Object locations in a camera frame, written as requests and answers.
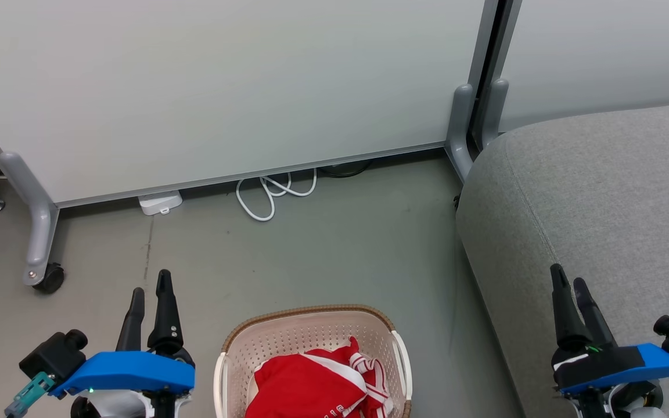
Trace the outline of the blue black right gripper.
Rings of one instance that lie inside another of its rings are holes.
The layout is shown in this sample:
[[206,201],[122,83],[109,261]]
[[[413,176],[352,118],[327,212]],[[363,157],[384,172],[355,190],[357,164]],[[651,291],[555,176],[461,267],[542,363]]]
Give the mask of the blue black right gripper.
[[[562,394],[576,396],[591,387],[602,390],[669,378],[669,352],[651,343],[618,347],[585,280],[575,278],[571,288],[560,264],[551,265],[550,273],[557,348],[582,352],[592,342],[606,349],[588,350],[554,363],[554,381]],[[573,289],[584,323],[573,301]]]

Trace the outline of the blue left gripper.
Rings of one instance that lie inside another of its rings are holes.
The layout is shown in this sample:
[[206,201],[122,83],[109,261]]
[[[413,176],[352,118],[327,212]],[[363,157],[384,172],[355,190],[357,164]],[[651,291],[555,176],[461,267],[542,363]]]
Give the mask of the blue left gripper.
[[196,386],[196,363],[184,348],[184,336],[171,272],[157,275],[157,309],[154,328],[143,352],[141,328],[145,315],[145,292],[137,287],[118,337],[116,351],[99,352],[81,365],[49,394],[75,396],[83,391],[169,391],[181,394]]

